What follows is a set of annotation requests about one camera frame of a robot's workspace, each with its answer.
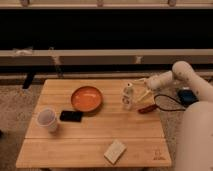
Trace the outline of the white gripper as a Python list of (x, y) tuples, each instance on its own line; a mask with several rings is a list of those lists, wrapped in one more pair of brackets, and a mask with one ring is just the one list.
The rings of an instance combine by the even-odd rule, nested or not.
[[(148, 79), (141, 78), (133, 80), (132, 84), (146, 84), (147, 87), (151, 90), (157, 90), (161, 87), (161, 82), (157, 75), (151, 76)], [(144, 91), (144, 93), (137, 99), (137, 102), (143, 100), (149, 93), (151, 93), (151, 90)]]

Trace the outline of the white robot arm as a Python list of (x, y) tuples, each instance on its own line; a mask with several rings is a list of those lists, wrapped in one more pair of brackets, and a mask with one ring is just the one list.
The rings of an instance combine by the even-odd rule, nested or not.
[(174, 171), (213, 171), (213, 85), (186, 61), (177, 61), (170, 71), (137, 82), (154, 91), (174, 80), (184, 82), (198, 99), (183, 113)]

